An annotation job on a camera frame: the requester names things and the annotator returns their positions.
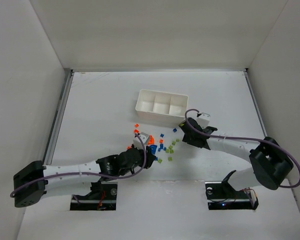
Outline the large blue arch lego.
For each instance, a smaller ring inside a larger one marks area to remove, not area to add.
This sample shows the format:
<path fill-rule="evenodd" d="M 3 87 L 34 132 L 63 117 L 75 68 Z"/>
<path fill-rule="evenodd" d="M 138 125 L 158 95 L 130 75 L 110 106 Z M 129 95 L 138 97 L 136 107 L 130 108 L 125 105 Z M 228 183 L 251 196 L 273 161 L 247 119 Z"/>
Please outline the large blue arch lego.
<path fill-rule="evenodd" d="M 157 146 L 157 145 L 155 145 L 155 144 L 152 144 L 152 145 L 150 145 L 149 147 L 150 147 L 150 149 L 151 149 L 151 153 L 152 153 L 153 155 L 155 155 L 155 154 L 156 154 L 156 151 L 157 151 L 157 148 L 158 148 L 158 146 Z"/>

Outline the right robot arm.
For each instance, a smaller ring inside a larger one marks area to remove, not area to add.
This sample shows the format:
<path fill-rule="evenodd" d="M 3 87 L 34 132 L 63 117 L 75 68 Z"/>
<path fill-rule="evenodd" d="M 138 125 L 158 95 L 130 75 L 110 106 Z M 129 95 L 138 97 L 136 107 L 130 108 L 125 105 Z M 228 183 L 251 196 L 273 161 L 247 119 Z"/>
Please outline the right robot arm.
<path fill-rule="evenodd" d="M 236 191 L 255 186 L 277 190 L 294 167 L 289 157 L 272 145 L 228 139 L 215 127 L 202 128 L 191 117 L 181 122 L 179 127 L 184 133 L 182 141 L 188 145 L 223 152 L 251 165 L 244 170 L 232 170 L 222 180 Z"/>

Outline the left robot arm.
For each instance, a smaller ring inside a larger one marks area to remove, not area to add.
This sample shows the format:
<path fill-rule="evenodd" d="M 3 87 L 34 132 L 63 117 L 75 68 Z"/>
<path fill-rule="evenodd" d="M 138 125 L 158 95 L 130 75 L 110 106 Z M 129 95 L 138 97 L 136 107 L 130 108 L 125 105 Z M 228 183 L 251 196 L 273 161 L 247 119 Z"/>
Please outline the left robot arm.
<path fill-rule="evenodd" d="M 53 166 L 33 161 L 13 176 L 10 197 L 16 208 L 25 208 L 41 199 L 62 195 L 87 195 L 97 192 L 98 183 L 132 178 L 149 169 L 156 156 L 149 146 L 135 146 L 120 154 L 109 155 L 78 165 Z"/>

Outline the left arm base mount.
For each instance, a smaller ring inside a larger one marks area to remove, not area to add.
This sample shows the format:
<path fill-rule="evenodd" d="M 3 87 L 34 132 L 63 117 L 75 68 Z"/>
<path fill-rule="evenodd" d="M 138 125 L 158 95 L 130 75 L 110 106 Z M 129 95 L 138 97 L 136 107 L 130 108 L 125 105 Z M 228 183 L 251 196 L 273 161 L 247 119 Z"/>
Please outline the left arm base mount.
<path fill-rule="evenodd" d="M 86 195 L 72 195 L 71 211 L 115 211 L 117 208 L 118 183 L 94 182 Z"/>

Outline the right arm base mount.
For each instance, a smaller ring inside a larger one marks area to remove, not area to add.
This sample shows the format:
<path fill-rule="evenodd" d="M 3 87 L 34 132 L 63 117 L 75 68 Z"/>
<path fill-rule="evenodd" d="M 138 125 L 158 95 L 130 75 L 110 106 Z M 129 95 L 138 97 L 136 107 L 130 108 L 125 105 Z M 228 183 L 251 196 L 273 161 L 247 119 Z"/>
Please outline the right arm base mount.
<path fill-rule="evenodd" d="M 206 181 L 205 195 L 210 211 L 214 210 L 253 210 L 259 206 L 259 199 L 254 189 L 235 190 L 229 183 L 231 171 L 222 181 Z"/>

